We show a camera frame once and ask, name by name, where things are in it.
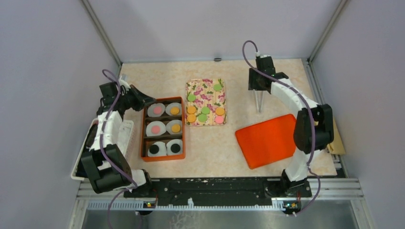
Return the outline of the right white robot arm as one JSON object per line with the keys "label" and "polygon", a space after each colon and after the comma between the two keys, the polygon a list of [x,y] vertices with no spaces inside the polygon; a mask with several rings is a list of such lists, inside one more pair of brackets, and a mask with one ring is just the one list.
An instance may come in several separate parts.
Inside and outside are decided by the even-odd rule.
{"label": "right white robot arm", "polygon": [[270,55],[260,52],[256,52],[256,66],[249,69],[249,89],[268,91],[296,119],[293,132],[296,151],[280,179],[281,193],[292,197],[305,184],[312,160],[334,140],[332,108],[308,98],[285,73],[276,72]]}

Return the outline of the floral tray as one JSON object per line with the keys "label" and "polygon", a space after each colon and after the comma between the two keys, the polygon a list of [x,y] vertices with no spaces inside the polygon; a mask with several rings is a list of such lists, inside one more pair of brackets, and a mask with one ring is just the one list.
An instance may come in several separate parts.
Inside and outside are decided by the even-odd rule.
{"label": "floral tray", "polygon": [[[221,91],[216,92],[213,89],[215,84],[221,84],[223,87]],[[224,124],[227,123],[227,99],[226,99],[226,88],[225,81],[222,78],[203,78],[203,79],[190,79],[185,85],[186,98],[185,98],[185,123],[188,126],[221,126],[215,123],[214,119],[216,116],[215,110],[217,107],[222,107],[225,109]],[[196,100],[194,102],[187,101],[187,96],[189,94],[194,94]],[[187,122],[187,107],[195,106],[197,111],[194,113],[197,117],[194,123]],[[198,121],[198,116],[200,114],[207,115],[207,121],[201,123]]]}

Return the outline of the pink cookie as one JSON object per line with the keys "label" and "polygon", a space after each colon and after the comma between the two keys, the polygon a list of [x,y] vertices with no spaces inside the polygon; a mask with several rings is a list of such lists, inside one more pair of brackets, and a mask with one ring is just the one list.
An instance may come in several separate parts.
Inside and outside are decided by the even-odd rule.
{"label": "pink cookie", "polygon": [[154,109],[153,109],[153,113],[154,113],[155,115],[161,115],[163,112],[164,112],[164,111],[163,111],[163,109],[162,109],[161,106],[155,106]]}
{"label": "pink cookie", "polygon": [[223,116],[216,116],[214,121],[215,121],[216,124],[222,125],[224,123],[224,117]]}
{"label": "pink cookie", "polygon": [[151,132],[152,132],[154,135],[158,135],[158,134],[160,133],[160,131],[161,131],[161,128],[160,128],[158,125],[154,125],[154,126],[151,128]]}

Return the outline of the green cookie bottom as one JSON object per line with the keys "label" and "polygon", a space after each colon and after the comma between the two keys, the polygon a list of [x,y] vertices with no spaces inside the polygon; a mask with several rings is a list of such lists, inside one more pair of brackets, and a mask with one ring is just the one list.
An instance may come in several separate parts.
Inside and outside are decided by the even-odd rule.
{"label": "green cookie bottom", "polygon": [[206,114],[200,114],[198,116],[198,121],[201,123],[205,123],[207,121],[207,115]]}

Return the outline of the orange cookie box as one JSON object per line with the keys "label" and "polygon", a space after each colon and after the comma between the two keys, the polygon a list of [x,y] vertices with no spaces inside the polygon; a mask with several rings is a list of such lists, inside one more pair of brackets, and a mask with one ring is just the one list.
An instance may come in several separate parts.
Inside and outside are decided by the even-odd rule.
{"label": "orange cookie box", "polygon": [[140,157],[145,162],[182,160],[185,150],[183,99],[157,99],[143,110]]}

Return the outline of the orange cookie mid left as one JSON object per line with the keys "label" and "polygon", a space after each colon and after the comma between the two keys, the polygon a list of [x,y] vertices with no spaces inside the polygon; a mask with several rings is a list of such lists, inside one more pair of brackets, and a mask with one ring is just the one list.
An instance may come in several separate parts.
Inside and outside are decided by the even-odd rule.
{"label": "orange cookie mid left", "polygon": [[187,113],[190,114],[190,115],[196,113],[196,111],[197,111],[197,109],[196,109],[195,106],[188,106],[187,107]]}

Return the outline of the green cookie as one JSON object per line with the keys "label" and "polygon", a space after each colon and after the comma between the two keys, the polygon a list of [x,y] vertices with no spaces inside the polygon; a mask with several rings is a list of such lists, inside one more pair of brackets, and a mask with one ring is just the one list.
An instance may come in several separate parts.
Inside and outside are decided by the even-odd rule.
{"label": "green cookie", "polygon": [[217,83],[217,84],[215,84],[215,85],[213,86],[213,89],[214,89],[216,92],[221,91],[222,88],[223,88],[223,87],[222,87],[221,84],[219,84],[219,83]]}
{"label": "green cookie", "polygon": [[187,101],[194,102],[196,100],[196,96],[194,94],[189,94],[187,96]]}
{"label": "green cookie", "polygon": [[206,114],[200,114],[198,116],[198,121],[201,123],[205,123],[207,121],[207,115]]}

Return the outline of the pink cookie bottom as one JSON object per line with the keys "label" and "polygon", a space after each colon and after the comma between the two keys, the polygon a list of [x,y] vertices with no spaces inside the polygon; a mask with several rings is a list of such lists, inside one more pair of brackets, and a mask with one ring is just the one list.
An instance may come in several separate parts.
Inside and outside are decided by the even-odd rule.
{"label": "pink cookie bottom", "polygon": [[224,117],[223,116],[216,116],[214,121],[215,121],[216,124],[222,125],[224,123]]}

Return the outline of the orange cookie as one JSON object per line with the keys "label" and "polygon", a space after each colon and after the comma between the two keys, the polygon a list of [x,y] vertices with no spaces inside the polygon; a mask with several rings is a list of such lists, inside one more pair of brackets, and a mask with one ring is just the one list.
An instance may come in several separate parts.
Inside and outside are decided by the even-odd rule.
{"label": "orange cookie", "polygon": [[216,115],[222,116],[225,114],[225,109],[222,107],[217,107],[215,110]]}
{"label": "orange cookie", "polygon": [[179,132],[181,131],[181,125],[179,125],[179,124],[174,124],[174,125],[171,127],[171,131],[172,131],[173,133],[179,133]]}
{"label": "orange cookie", "polygon": [[197,117],[195,114],[188,114],[187,116],[187,122],[189,123],[194,123],[196,121]]}
{"label": "orange cookie", "polygon": [[178,107],[172,107],[170,109],[170,114],[171,115],[178,115],[180,113],[180,109]]}

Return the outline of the metal tongs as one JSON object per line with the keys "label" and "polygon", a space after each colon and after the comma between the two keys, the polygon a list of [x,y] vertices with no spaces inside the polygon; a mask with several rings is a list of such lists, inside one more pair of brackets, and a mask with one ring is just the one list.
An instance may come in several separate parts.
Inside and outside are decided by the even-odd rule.
{"label": "metal tongs", "polygon": [[264,91],[257,91],[253,90],[254,97],[255,97],[255,103],[256,103],[256,110],[261,113],[263,110],[263,96],[264,96]]}

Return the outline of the tan paper roll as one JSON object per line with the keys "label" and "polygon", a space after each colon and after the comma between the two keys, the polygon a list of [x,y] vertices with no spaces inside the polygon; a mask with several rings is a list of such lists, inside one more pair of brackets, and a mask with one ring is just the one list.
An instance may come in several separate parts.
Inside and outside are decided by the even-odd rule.
{"label": "tan paper roll", "polygon": [[327,150],[333,155],[345,155],[346,150],[344,148],[340,133],[336,126],[333,127],[334,140],[327,145]]}

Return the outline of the green cookie left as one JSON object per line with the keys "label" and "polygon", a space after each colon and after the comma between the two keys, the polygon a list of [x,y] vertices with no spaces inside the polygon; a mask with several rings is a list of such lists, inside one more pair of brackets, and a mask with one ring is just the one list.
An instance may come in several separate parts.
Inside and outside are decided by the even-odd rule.
{"label": "green cookie left", "polygon": [[196,96],[194,94],[189,94],[187,96],[187,101],[194,102],[196,100]]}

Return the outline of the orange box lid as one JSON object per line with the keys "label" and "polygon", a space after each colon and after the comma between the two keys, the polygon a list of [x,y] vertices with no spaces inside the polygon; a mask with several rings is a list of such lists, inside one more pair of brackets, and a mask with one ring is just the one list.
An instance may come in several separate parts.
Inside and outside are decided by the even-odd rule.
{"label": "orange box lid", "polygon": [[287,114],[237,130],[235,137],[248,167],[256,169],[292,157],[295,124],[294,115]]}

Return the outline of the green cookie top right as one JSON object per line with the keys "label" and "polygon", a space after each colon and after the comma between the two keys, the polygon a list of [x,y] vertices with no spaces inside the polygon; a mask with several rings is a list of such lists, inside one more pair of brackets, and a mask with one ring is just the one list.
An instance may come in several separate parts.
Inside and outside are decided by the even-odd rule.
{"label": "green cookie top right", "polygon": [[219,84],[219,83],[217,83],[217,84],[215,84],[215,85],[213,86],[213,89],[214,89],[216,92],[221,91],[222,88],[223,88],[223,87],[222,87],[221,84]]}

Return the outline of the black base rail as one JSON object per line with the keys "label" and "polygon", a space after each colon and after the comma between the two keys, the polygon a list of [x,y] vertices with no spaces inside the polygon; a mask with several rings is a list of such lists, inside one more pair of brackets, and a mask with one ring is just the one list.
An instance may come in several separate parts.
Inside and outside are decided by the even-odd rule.
{"label": "black base rail", "polygon": [[125,198],[155,202],[159,207],[185,206],[189,199],[197,207],[266,206],[273,204],[273,198],[311,196],[308,181],[283,191],[278,177],[159,178],[124,193]]}

